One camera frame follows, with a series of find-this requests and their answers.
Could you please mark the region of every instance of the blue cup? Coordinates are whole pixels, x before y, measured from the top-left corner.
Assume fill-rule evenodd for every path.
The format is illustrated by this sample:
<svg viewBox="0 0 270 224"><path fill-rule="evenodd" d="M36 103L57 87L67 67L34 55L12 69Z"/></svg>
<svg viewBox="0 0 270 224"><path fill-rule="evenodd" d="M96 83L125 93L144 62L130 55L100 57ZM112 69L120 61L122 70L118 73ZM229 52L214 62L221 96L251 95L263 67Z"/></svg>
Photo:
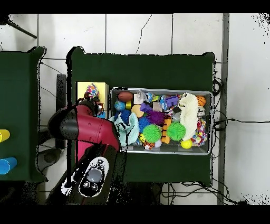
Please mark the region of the blue cup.
<svg viewBox="0 0 270 224"><path fill-rule="evenodd" d="M0 174L7 174L17 165L17 159L14 157L3 158L0 160Z"/></svg>

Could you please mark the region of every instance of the bin of toys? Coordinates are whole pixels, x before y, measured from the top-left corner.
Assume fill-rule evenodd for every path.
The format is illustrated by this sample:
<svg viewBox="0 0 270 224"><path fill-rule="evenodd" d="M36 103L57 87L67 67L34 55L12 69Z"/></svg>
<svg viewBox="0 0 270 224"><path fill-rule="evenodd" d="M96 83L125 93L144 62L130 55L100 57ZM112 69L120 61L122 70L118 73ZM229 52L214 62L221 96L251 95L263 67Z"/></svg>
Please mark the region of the bin of toys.
<svg viewBox="0 0 270 224"><path fill-rule="evenodd" d="M207 155L214 97L206 91L114 87L109 120L122 149L133 153Z"/></svg>

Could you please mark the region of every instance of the green spiky ball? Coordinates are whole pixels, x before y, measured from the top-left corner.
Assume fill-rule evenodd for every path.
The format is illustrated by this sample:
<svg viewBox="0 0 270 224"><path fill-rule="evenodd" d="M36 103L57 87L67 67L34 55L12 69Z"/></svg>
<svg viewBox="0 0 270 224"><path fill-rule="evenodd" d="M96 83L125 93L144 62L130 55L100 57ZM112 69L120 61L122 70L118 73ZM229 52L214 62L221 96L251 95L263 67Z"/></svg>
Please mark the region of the green spiky ball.
<svg viewBox="0 0 270 224"><path fill-rule="evenodd" d="M146 138L146 141L149 143L155 143L156 141L160 140L162 137L160 128L154 124L146 126L143 129L143 135Z"/></svg>
<svg viewBox="0 0 270 224"><path fill-rule="evenodd" d="M179 122L172 122L167 128L167 135L174 141L181 140L186 133L186 128Z"/></svg>

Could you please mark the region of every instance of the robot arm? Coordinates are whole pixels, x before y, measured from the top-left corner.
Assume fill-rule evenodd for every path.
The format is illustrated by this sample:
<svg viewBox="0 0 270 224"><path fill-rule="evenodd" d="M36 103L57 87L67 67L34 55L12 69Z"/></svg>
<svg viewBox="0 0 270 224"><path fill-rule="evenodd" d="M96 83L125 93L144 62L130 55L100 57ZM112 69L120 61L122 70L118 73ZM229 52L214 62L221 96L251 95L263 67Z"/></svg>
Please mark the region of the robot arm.
<svg viewBox="0 0 270 224"><path fill-rule="evenodd" d="M69 110L59 110L50 119L48 127L54 137L93 145L85 150L71 174L65 172L47 204L106 202L120 142L114 124L94 114L93 102L83 100Z"/></svg>

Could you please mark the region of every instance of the yellow ball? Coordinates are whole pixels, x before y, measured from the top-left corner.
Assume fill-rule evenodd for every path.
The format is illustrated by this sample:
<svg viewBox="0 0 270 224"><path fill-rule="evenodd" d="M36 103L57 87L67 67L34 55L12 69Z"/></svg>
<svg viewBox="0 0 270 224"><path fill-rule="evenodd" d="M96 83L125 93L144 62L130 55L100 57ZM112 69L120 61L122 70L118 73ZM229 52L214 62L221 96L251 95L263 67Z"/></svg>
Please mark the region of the yellow ball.
<svg viewBox="0 0 270 224"><path fill-rule="evenodd" d="M189 149L192 147L192 140L189 139L189 140L186 140L186 141L181 141L181 146L185 149Z"/></svg>

